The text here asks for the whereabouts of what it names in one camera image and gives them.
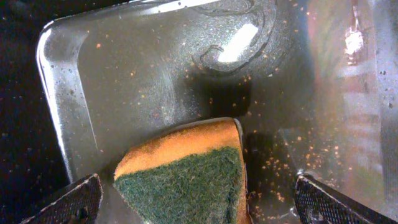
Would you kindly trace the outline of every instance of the green scouring pad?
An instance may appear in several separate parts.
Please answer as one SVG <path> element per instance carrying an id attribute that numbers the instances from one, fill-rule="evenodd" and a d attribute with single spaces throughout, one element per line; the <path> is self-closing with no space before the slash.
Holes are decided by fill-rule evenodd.
<path id="1" fill-rule="evenodd" d="M 233 121 L 174 132 L 135 147 L 114 186 L 150 223 L 250 223 L 243 157 Z"/>

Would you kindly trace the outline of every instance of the wet metal surface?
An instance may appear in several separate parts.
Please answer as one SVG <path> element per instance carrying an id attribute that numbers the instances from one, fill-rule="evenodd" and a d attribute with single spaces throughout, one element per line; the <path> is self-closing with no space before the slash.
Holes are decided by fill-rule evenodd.
<path id="1" fill-rule="evenodd" d="M 378 78 L 397 67 L 376 66 L 375 5 L 133 1 L 49 24 L 37 61 L 71 180 L 101 177 L 98 223 L 140 222 L 112 187 L 131 146 L 225 116 L 243 127 L 256 223 L 295 220 L 297 172 L 398 220 L 397 153 L 381 141 L 397 83 Z"/>

